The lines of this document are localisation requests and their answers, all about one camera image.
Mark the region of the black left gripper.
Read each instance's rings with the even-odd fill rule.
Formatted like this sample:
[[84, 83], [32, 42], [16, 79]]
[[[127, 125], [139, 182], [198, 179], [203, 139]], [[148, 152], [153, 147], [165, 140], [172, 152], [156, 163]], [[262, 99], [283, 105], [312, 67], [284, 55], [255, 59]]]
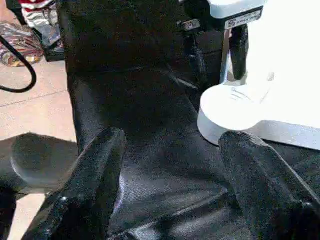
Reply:
[[[179, 21], [177, 26], [183, 32], [211, 30], [226, 31], [233, 26], [229, 20], [236, 14], [234, 0], [180, 0], [190, 20]], [[199, 87], [208, 86], [207, 69], [203, 52], [198, 46], [194, 34], [183, 34], [184, 52], [188, 58], [193, 78]], [[231, 30], [229, 49], [233, 76], [241, 80], [247, 72], [247, 56], [249, 51], [248, 25], [240, 25]]]

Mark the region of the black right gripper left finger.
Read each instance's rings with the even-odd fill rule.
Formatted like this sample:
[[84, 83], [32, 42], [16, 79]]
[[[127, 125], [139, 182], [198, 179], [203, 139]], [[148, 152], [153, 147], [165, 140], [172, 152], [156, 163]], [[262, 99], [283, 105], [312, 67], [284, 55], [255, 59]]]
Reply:
[[65, 185], [43, 203], [24, 240], [105, 240], [119, 189], [125, 133], [98, 134], [76, 160]]

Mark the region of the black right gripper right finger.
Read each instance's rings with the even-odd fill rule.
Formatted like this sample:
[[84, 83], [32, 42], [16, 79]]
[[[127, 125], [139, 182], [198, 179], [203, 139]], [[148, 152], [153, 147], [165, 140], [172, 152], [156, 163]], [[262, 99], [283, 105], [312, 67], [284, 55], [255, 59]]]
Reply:
[[227, 131], [221, 159], [254, 240], [318, 240], [320, 198], [257, 136]]

